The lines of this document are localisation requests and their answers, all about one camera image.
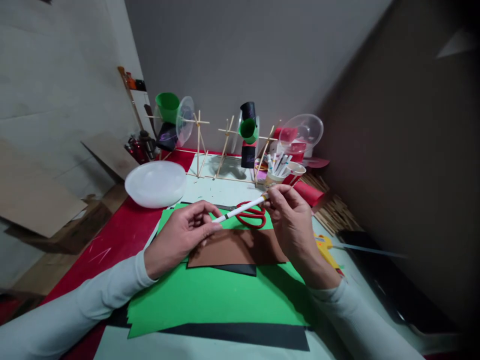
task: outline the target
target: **hand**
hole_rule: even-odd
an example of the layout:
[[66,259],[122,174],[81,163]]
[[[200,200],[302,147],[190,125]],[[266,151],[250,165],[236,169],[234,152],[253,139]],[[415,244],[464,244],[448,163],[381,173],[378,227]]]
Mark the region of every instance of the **hand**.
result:
[[305,283],[314,289],[336,288],[341,278],[317,248],[310,206],[289,185],[269,188],[268,196],[263,206],[278,243]]
[[150,279],[157,279],[176,267],[194,247],[222,229],[221,224],[212,222],[210,213],[217,218],[222,216],[215,205],[202,200],[171,214],[143,255]]

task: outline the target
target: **wooden stick frame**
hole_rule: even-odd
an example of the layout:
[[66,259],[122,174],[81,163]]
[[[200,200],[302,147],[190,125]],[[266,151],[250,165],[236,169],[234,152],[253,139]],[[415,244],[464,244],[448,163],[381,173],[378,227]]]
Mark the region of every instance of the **wooden stick frame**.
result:
[[[254,169],[254,178],[253,178],[253,181],[252,180],[241,180],[241,179],[235,179],[235,178],[229,178],[229,177],[221,177],[219,176],[220,175],[220,170],[222,169],[222,165],[224,164],[224,160],[226,158],[230,158],[230,159],[235,159],[235,160],[241,160],[242,157],[241,156],[231,156],[231,155],[227,155],[226,153],[226,149],[227,149],[227,144],[229,142],[229,136],[230,134],[238,134],[237,131],[232,131],[232,125],[234,123],[234,120],[235,120],[235,115],[232,115],[231,117],[231,120],[230,120],[230,124],[229,124],[229,119],[226,119],[226,128],[225,129],[218,129],[218,131],[220,132],[224,132],[225,133],[225,143],[223,144],[223,150],[221,152],[221,157],[220,157],[220,162],[218,164],[218,169],[216,171],[216,174],[214,176],[209,176],[209,175],[205,175],[205,176],[202,176],[202,170],[204,168],[204,165],[205,165],[205,162],[207,160],[207,157],[208,156],[214,156],[213,154],[209,154],[209,152],[207,151],[207,149],[205,148],[205,143],[204,143],[204,139],[203,139],[203,136],[202,136],[202,132],[200,130],[200,127],[201,127],[201,124],[210,124],[209,121],[201,121],[201,112],[200,110],[198,111],[198,117],[197,117],[197,114],[193,114],[194,116],[194,119],[195,120],[185,120],[186,122],[189,122],[189,123],[195,123],[196,124],[196,127],[197,127],[197,144],[196,144],[196,151],[190,151],[190,150],[182,150],[182,149],[177,149],[175,148],[173,151],[169,152],[164,158],[161,158],[161,153],[160,153],[160,159],[162,161],[164,160],[167,160],[168,157],[174,152],[174,151],[178,151],[178,152],[183,152],[183,153],[191,153],[191,154],[196,154],[196,174],[195,173],[191,173],[191,172],[188,172],[187,171],[187,175],[190,175],[190,176],[194,176],[194,177],[197,177],[197,178],[211,178],[212,180],[215,180],[215,179],[221,179],[221,180],[229,180],[229,181],[236,181],[236,182],[241,182],[241,183],[250,183],[250,184],[255,184],[255,187],[257,187],[258,185],[258,181],[257,181],[257,177],[258,177],[258,174],[259,174],[259,171],[260,171],[260,164],[262,163],[263,161],[263,158],[265,156],[265,152],[267,151],[267,147],[269,146],[269,143],[270,141],[276,141],[278,139],[276,138],[273,138],[272,135],[275,131],[275,129],[279,126],[280,122],[282,120],[279,120],[278,123],[274,126],[271,127],[271,130],[270,130],[270,133],[268,134],[268,137],[264,137],[264,136],[259,136],[258,138],[259,139],[262,139],[262,140],[266,140],[265,141],[265,144],[263,145],[263,147],[261,148],[261,157],[260,157],[260,162],[258,164],[258,169]],[[146,118],[150,118],[150,119],[160,119],[160,117],[158,116],[145,116]],[[201,146],[203,148],[203,154],[204,154],[204,158],[203,158],[203,161],[201,163],[201,166],[200,166],[200,143],[201,143]]]
[[[178,151],[178,152],[183,152],[183,153],[192,153],[192,154],[196,154],[196,174],[192,174],[190,172],[186,172],[187,175],[191,175],[191,176],[195,176],[197,178],[204,178],[204,176],[202,176],[202,170],[204,168],[204,165],[205,165],[205,160],[207,159],[207,156],[209,155],[209,152],[207,151],[207,149],[205,148],[205,143],[204,143],[204,138],[202,137],[202,133],[200,131],[200,125],[201,124],[210,124],[209,121],[201,121],[201,113],[200,113],[200,110],[198,110],[198,117],[197,117],[197,114],[193,113],[193,116],[195,118],[195,120],[187,120],[187,119],[183,119],[183,121],[185,122],[188,122],[188,123],[195,123],[196,124],[196,128],[197,128],[197,143],[196,143],[196,151],[189,151],[189,150],[182,150],[182,149],[173,149],[173,151],[169,152],[164,158],[162,158],[162,153],[160,153],[160,160],[162,161],[165,161],[169,158],[169,156],[174,152],[174,151]],[[146,118],[153,118],[153,119],[161,119],[160,117],[158,116],[146,116]],[[203,147],[203,154],[204,154],[204,158],[203,158],[203,161],[201,163],[201,167],[200,167],[200,142],[201,142],[201,145]]]
[[255,184],[255,187],[257,187],[257,185],[258,185],[257,184],[257,176],[258,176],[259,171],[260,171],[260,165],[262,164],[263,158],[265,156],[265,152],[267,151],[267,147],[269,146],[269,142],[278,140],[276,138],[272,138],[272,135],[273,135],[275,129],[279,126],[279,124],[282,120],[279,120],[278,123],[276,124],[276,126],[274,125],[274,126],[271,127],[270,134],[268,134],[268,137],[263,137],[263,136],[258,137],[259,139],[265,139],[266,142],[265,142],[265,145],[262,147],[262,150],[261,150],[262,154],[261,154],[261,157],[260,157],[260,162],[258,163],[258,169],[256,169],[253,181],[251,181],[251,180],[240,180],[240,179],[234,179],[234,178],[220,177],[219,176],[220,169],[222,168],[222,165],[224,163],[224,159],[225,158],[232,158],[232,156],[227,156],[225,154],[225,149],[227,148],[227,143],[229,142],[229,135],[230,134],[239,134],[237,131],[232,131],[232,124],[234,123],[234,118],[235,118],[235,115],[233,115],[231,117],[230,126],[229,126],[229,120],[228,119],[226,120],[226,129],[225,130],[224,129],[218,129],[218,131],[220,131],[220,132],[225,132],[225,144],[223,145],[223,151],[221,152],[220,163],[218,164],[218,170],[216,171],[215,176],[206,175],[205,177],[206,178],[212,178],[213,180],[222,179],[222,180],[238,181],[238,182],[242,182],[242,183],[250,183],[250,184]]

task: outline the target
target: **green cup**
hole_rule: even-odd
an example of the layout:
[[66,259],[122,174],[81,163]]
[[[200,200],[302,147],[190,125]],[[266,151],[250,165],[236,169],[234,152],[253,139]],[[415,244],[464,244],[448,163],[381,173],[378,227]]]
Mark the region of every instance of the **green cup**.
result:
[[240,124],[240,136],[249,145],[253,144],[259,138],[259,128],[252,118],[245,119]]
[[180,105],[177,95],[172,92],[161,92],[156,96],[155,102],[158,105],[163,121],[176,124]]

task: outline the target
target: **cup of markers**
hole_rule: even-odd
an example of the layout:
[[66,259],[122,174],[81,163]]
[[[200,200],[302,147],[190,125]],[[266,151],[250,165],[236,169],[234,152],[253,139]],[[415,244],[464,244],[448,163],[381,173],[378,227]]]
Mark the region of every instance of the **cup of markers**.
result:
[[284,180],[290,175],[290,170],[287,166],[292,159],[291,155],[280,154],[277,161],[277,155],[274,154],[273,159],[270,154],[267,155],[268,171],[266,173],[266,179],[264,186],[270,188],[276,184],[282,184]]

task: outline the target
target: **red scissors handle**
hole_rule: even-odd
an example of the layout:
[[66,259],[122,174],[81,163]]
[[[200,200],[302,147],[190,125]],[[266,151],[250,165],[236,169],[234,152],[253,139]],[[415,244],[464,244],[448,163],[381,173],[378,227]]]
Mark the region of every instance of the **red scissors handle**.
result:
[[[239,208],[242,205],[248,204],[250,201],[244,201],[242,203],[239,203],[236,207]],[[262,208],[261,210],[257,210],[252,208],[249,208],[248,210],[245,210],[244,212],[241,212],[236,215],[236,218],[238,219],[239,222],[241,222],[243,225],[246,227],[249,227],[251,229],[255,230],[260,230],[265,226],[267,223],[267,218],[265,216],[265,209]],[[261,224],[260,225],[253,225],[251,223],[246,222],[242,218],[250,218],[250,219],[261,219]]]

